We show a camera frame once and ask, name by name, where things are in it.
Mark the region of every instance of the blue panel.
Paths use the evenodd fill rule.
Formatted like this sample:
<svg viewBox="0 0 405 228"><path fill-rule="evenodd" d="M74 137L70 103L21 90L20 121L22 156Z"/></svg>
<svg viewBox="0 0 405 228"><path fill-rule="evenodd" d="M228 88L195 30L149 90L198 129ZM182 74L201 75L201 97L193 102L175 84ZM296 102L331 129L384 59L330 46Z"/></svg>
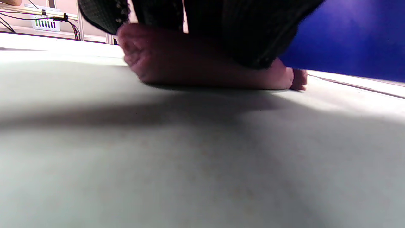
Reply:
<svg viewBox="0 0 405 228"><path fill-rule="evenodd" d="M327 0L281 59L289 67L405 82L405 1Z"/></svg>

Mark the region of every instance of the white plastic basket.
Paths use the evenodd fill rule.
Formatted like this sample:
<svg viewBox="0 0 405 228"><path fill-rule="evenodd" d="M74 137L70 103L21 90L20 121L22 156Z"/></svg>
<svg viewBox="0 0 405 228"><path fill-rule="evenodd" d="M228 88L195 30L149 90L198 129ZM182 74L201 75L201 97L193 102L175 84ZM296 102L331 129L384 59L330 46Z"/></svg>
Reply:
<svg viewBox="0 0 405 228"><path fill-rule="evenodd" d="M25 4L25 7L36 8L34 5ZM44 9L47 11L56 11L60 12L59 9L44 7L44 6L37 6L39 9ZM29 15L30 19L40 19L46 18L43 15ZM54 31L60 32L60 22L54 21L52 19L41 19L41 20L32 20L31 21L32 27L36 30L46 30L46 31Z"/></svg>

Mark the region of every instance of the bare foot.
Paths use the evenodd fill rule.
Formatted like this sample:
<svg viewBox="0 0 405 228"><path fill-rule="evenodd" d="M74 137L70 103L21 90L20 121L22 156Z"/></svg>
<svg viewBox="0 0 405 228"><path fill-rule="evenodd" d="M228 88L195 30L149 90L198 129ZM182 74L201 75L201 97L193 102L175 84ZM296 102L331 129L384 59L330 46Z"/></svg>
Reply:
<svg viewBox="0 0 405 228"><path fill-rule="evenodd" d="M293 69L294 80L292 81L292 90L307 90L308 72L306 70Z"/></svg>
<svg viewBox="0 0 405 228"><path fill-rule="evenodd" d="M122 26L118 37L124 60L144 83L266 90L306 84L301 74L293 80L295 70L279 59L266 70L240 66L211 39L141 24Z"/></svg>

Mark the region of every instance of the black cable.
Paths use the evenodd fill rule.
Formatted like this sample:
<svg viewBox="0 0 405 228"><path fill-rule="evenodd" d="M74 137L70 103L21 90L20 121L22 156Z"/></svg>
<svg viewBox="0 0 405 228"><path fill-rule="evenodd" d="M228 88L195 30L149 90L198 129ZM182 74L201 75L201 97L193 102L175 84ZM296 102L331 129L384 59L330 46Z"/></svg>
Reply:
<svg viewBox="0 0 405 228"><path fill-rule="evenodd" d="M47 19L47 18L52 19L51 17L27 19L27 18L13 17L13 16L10 16L10 15L4 14L4 13L0 13L0 15L3 15L3 16L6 16L6 17L11 17L11 18L14 18L14 19L19 19L19 20L25 20L25 21L37 21L37 20L42 20L42 19Z"/></svg>
<svg viewBox="0 0 405 228"><path fill-rule="evenodd" d="M44 18L26 19L26 18L20 18L20 17L13 17L13 16L10 16L10 15L4 14L4 13L10 13L10 12L0 11L0 15L3 15L3 16L6 16L6 17L10 17L10 18L14 18L14 19L19 19L19 20L26 20L26 21L37 21L37 20L43 20L43 19L52 19L52 20L60 21L60 22L68 22L68 23L70 24L70 26L72 26L73 33L74 33L74 35L75 35L75 40L78 40L78 41L81 40L79 29L78 29L72 22L70 22L70 21L67 19L67 17L66 17L66 18L44 17ZM21 13L21 14L36 15L36 14L33 14L33 13ZM6 26L6 28L8 28L8 29L14 31L11 26L10 26L10 28Z"/></svg>
<svg viewBox="0 0 405 228"><path fill-rule="evenodd" d="M8 12L8 11L0 11L0 13L20 13L20 14L30 14L30 15L36 15L36 14L33 14L33 13Z"/></svg>
<svg viewBox="0 0 405 228"><path fill-rule="evenodd" d="M2 24L4 27L6 27L8 30L10 30L10 32L15 33L15 31L12 28L7 27L7 25L4 24L3 22L0 22L0 24Z"/></svg>
<svg viewBox="0 0 405 228"><path fill-rule="evenodd" d="M37 8L38 9L38 7L33 3L33 2L31 2L31 0L28 0L31 4L33 4L34 6L35 6L35 8Z"/></svg>
<svg viewBox="0 0 405 228"><path fill-rule="evenodd" d="M4 23L3 22L0 22L4 27L6 27L8 30L10 30L12 33L15 33L15 31L14 31L14 29L11 27L11 25L9 24L9 23L7 23L6 22L6 20L4 20L3 18L1 18L0 17L0 19L2 20L2 21L4 21Z"/></svg>

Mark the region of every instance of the white floor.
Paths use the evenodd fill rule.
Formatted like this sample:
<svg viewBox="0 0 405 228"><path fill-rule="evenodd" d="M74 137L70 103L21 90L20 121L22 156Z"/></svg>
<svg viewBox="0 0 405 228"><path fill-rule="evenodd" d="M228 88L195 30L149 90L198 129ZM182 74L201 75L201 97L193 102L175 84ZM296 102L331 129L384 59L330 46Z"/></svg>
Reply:
<svg viewBox="0 0 405 228"><path fill-rule="evenodd" d="M404 99L152 88L68 42L0 51L0 227L404 227Z"/></svg>

